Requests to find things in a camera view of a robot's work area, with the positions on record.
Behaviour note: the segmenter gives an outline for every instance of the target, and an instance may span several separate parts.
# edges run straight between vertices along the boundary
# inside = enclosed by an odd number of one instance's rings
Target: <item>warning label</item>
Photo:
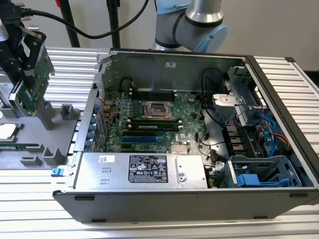
[[[168,183],[165,155],[130,155],[130,183]]]

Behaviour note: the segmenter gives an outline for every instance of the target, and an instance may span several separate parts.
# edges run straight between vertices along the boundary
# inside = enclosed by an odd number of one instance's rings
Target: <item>blue plastic clip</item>
[[[63,168],[53,168],[51,171],[51,177],[63,177],[64,169]]]

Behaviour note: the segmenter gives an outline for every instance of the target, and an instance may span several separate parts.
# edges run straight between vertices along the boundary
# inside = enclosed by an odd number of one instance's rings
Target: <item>white wall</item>
[[[106,0],[69,0],[77,27],[89,34],[108,30]],[[61,16],[54,0],[24,0],[26,7]],[[120,25],[131,19],[144,0],[121,0]],[[223,0],[224,23],[229,34],[219,53],[257,56],[292,56],[303,69],[319,69],[319,0]],[[34,16],[33,24],[46,33],[48,46],[69,47],[65,27],[51,19]],[[151,48],[155,35],[156,13],[150,0],[145,12],[121,31],[125,48]],[[111,37],[90,40],[82,36],[82,47],[111,47]]]

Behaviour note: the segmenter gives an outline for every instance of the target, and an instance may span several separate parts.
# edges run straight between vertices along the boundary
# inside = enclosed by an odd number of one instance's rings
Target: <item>motherboard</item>
[[[198,143],[207,129],[196,93],[111,91],[104,110],[106,152],[207,155]]]

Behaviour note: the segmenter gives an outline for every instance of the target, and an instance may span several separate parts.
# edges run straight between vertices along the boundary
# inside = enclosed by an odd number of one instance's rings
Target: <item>black cable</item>
[[[154,0],[154,5],[155,5],[155,10],[156,10],[156,12],[158,11],[158,5],[157,5],[157,3],[156,3],[156,0]]]
[[[205,73],[206,73],[208,70],[215,70],[215,71],[217,71],[217,72],[220,74],[221,81],[222,81],[222,84],[223,84],[223,75],[221,74],[220,70],[218,70],[218,69],[215,68],[215,67],[209,67],[209,68],[207,68],[206,70],[203,71],[203,73],[202,73],[202,75],[201,75],[201,80],[200,80],[201,93],[202,93],[203,96],[204,96],[204,85],[203,85],[204,75],[205,75]]]
[[[264,158],[265,157],[264,151],[263,151],[263,149],[261,148],[260,144],[258,143],[258,141],[256,139],[260,132],[263,132],[263,130],[259,129],[259,130],[255,131],[255,133],[253,135],[253,141],[256,144],[256,147],[259,149],[261,156]]]
[[[69,22],[65,21],[64,19],[62,19],[62,18],[60,18],[60,17],[58,17],[56,15],[50,14],[48,12],[44,12],[44,11],[32,10],[30,8],[22,8],[21,9],[22,10],[22,16],[21,17],[34,16],[34,15],[44,16],[44,17],[56,20],[56,21],[58,21],[58,22],[60,22],[60,23],[62,23],[64,25],[66,25],[67,27],[69,27],[73,31],[79,33],[82,36],[85,36],[86,38],[89,38],[89,39],[100,39],[100,38],[104,38],[104,37],[110,36],[113,33],[118,32],[118,31],[124,29],[125,27],[131,25],[136,19],[138,19],[140,17],[140,15],[143,13],[143,11],[145,10],[145,8],[146,8],[148,3],[149,3],[149,0],[145,0],[144,5],[142,6],[141,10],[130,21],[128,21],[124,25],[120,26],[119,28],[116,28],[116,29],[114,29],[112,31],[109,31],[109,32],[106,32],[106,33],[103,33],[103,34],[100,34],[100,35],[89,35],[89,34],[86,34],[85,32],[81,31],[80,29],[78,29],[74,25],[70,24]]]
[[[205,110],[206,110],[206,113],[209,115],[209,117],[217,124],[219,124],[222,128],[224,128],[224,126],[218,121],[216,120],[211,114],[210,112],[208,112],[208,109],[207,109],[207,100],[205,101]]]
[[[205,136],[206,134],[208,134],[208,132],[206,132],[205,134],[203,134],[203,136],[199,139],[199,143],[201,143],[202,145],[205,145],[205,146],[215,146],[215,145],[218,145],[218,144],[221,144],[221,143],[225,143],[225,141],[221,141],[221,142],[214,143],[214,144],[204,143],[204,142],[203,142],[203,138],[204,138],[204,136]]]

